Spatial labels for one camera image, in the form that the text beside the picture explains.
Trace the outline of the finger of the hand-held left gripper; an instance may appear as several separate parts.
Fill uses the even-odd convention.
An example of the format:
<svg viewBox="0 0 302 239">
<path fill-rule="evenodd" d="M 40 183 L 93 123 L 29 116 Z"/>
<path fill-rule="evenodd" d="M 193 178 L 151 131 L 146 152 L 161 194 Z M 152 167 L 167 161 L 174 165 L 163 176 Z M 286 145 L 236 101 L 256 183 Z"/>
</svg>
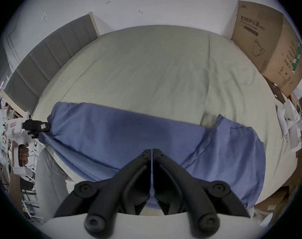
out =
<svg viewBox="0 0 302 239">
<path fill-rule="evenodd" d="M 49 131 L 50 123 L 39 120 L 28 120 L 28 135 L 30 135 L 33 139 L 38 139 L 40 133 L 46 133 Z"/>
</svg>

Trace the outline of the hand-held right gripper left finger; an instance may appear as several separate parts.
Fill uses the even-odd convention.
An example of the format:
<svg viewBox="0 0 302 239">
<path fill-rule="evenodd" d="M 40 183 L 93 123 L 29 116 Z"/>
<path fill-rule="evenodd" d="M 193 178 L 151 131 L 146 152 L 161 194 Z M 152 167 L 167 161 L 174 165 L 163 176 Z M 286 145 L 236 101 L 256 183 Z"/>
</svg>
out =
<svg viewBox="0 0 302 239">
<path fill-rule="evenodd" d="M 87 214 L 84 228 L 90 235 L 111 235 L 115 216 L 139 215 L 150 198 L 151 149 L 125 165 L 110 179 L 77 183 L 54 218 Z"/>
</svg>

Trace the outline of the person's left hand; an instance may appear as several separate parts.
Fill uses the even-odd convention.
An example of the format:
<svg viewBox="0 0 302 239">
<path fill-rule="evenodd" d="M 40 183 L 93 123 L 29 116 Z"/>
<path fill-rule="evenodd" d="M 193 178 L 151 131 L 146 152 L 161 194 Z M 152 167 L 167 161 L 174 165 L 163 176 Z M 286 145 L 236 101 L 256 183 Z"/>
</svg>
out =
<svg viewBox="0 0 302 239">
<path fill-rule="evenodd" d="M 21 144 L 18 146 L 18 164 L 19 166 L 26 166 L 28 163 L 29 149 L 28 144 Z"/>
</svg>

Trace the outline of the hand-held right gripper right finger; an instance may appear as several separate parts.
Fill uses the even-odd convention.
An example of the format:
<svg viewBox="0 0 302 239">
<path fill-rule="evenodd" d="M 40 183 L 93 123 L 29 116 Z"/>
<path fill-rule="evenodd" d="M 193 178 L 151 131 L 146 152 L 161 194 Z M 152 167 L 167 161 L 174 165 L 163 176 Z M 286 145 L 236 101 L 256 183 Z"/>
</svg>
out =
<svg viewBox="0 0 302 239">
<path fill-rule="evenodd" d="M 188 213 L 193 236 L 217 233 L 218 214 L 250 218 L 226 182 L 195 178 L 159 149 L 153 149 L 153 188 L 164 215 Z"/>
</svg>

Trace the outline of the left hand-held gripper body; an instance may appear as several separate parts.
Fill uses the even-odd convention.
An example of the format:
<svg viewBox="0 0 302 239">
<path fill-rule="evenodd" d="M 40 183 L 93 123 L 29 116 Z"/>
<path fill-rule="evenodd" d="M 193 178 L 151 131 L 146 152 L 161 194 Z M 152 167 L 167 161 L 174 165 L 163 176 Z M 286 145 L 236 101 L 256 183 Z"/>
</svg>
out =
<svg viewBox="0 0 302 239">
<path fill-rule="evenodd" d="M 23 123 L 30 118 L 31 118 L 30 114 L 26 112 L 24 117 L 10 119 L 7 121 L 6 124 L 7 140 L 17 143 L 17 146 L 12 147 L 11 167 L 13 168 L 13 173 L 21 177 L 33 176 L 33 170 L 31 168 L 23 166 L 23 162 L 19 164 L 19 155 L 18 155 L 19 153 L 18 147 L 20 145 L 33 144 L 33 139 L 31 138 L 31 135 L 28 135 L 28 132 L 25 129 L 23 129 Z"/>
</svg>

